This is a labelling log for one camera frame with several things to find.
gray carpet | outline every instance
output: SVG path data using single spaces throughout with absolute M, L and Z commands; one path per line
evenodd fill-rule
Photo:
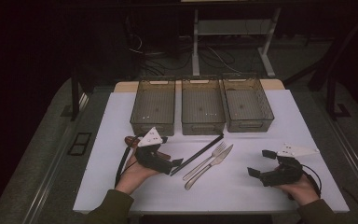
M 263 78 L 267 78 L 255 51 L 260 40 L 246 41 L 249 42 L 235 47 L 217 48 L 216 52 L 230 62 L 231 68 L 242 72 L 257 71 Z M 278 79 L 285 80 L 316 62 L 329 47 L 329 43 L 310 44 L 308 47 L 304 47 L 304 43 L 304 38 L 274 40 L 268 56 Z M 200 60 L 202 74 L 232 72 L 223 68 L 224 66 L 216 59 L 212 60 L 212 52 L 207 49 L 203 49 L 202 52 L 205 55 L 203 60 Z M 142 70 L 141 75 L 190 75 L 191 63 L 186 63 L 188 56 L 189 53 L 184 53 L 179 59 L 155 58 L 154 63 L 147 63 L 153 68 Z M 286 89 L 291 90 L 294 95 L 312 137 L 337 184 L 347 189 L 358 200 L 358 176 L 348 163 L 331 120 L 324 112 L 324 90 L 310 92 L 306 87 L 309 80 L 310 75 L 287 86 Z M 61 112 L 70 104 L 70 82 L 62 85 L 2 196 L 0 223 L 22 223 L 23 220 L 26 220 L 25 223 L 82 223 L 84 216 L 73 212 L 72 207 L 110 92 L 109 88 L 96 89 L 89 95 L 88 103 L 76 121 L 70 121 L 67 117 L 61 117 Z M 337 92 L 337 102 L 348 108 L 351 117 L 340 118 L 335 124 L 345 133 L 358 155 L 358 105 L 342 86 L 338 86 Z M 83 156 L 66 155 L 77 133 L 91 133 L 86 153 Z M 62 155 L 62 158 L 54 162 L 57 155 Z M 53 174 L 50 182 L 44 181 L 48 174 Z M 340 215 L 350 223 L 358 223 L 358 204 L 345 190 L 341 192 L 351 211 Z M 43 199 L 38 207 L 32 205 L 34 196 Z M 279 214 L 273 215 L 272 219 L 274 224 L 296 223 L 299 216 Z

white tabletop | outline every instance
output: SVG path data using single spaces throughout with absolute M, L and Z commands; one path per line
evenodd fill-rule
M 130 116 L 134 92 L 113 92 L 107 103 L 94 147 L 77 194 L 74 210 L 88 213 L 99 206 L 115 183 L 118 164 L 125 151 L 124 137 L 133 135 Z M 272 171 L 276 160 L 262 157 L 261 151 L 278 151 L 284 143 L 316 148 L 290 91 L 266 91 L 275 120 L 266 133 L 228 133 L 222 141 L 234 148 L 226 159 L 205 173 L 190 190 L 182 177 L 211 155 L 214 147 L 173 176 L 152 176 L 131 196 L 135 199 L 131 214 L 266 214 L 292 212 L 297 205 L 280 190 L 263 187 L 260 180 L 248 176 L 247 167 Z M 208 145 L 217 136 L 183 136 L 181 95 L 176 94 L 175 134 L 161 146 L 172 159 L 185 160 Z M 320 154 L 297 158 L 311 167 L 323 182 L 322 197 L 336 212 L 349 211 Z

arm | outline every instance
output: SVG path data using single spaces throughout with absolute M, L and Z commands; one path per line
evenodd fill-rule
M 312 184 L 305 175 L 301 179 L 288 185 L 280 185 L 275 188 L 289 193 L 299 205 L 297 209 L 306 224 L 335 224 L 336 214 L 327 203 L 316 194 Z
M 86 224 L 127 223 L 127 215 L 133 203 L 133 198 L 130 195 L 138 189 L 148 177 L 158 174 L 157 171 L 144 168 L 141 164 L 136 162 L 134 154 L 135 149 L 127 160 L 126 170 L 124 174 L 121 175 L 116 188 L 108 190 L 101 205 L 88 213 Z

knife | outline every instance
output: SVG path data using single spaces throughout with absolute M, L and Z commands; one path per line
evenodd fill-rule
M 228 153 L 231 151 L 234 145 L 231 145 L 226 150 L 224 150 L 222 153 L 220 153 L 213 161 L 211 161 L 208 165 L 206 165 L 202 170 L 200 170 L 198 173 L 196 173 L 187 183 L 185 184 L 185 189 L 190 189 L 193 184 L 196 182 L 200 176 L 202 176 L 207 170 L 209 170 L 214 165 L 220 164 L 225 157 L 228 155 Z

sleeve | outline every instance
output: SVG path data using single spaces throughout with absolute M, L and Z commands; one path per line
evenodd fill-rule
M 86 224 L 124 224 L 133 203 L 130 195 L 115 189 L 107 191 L 99 207 L 89 212 Z
M 306 224 L 338 223 L 336 214 L 323 199 L 301 206 L 297 211 Z

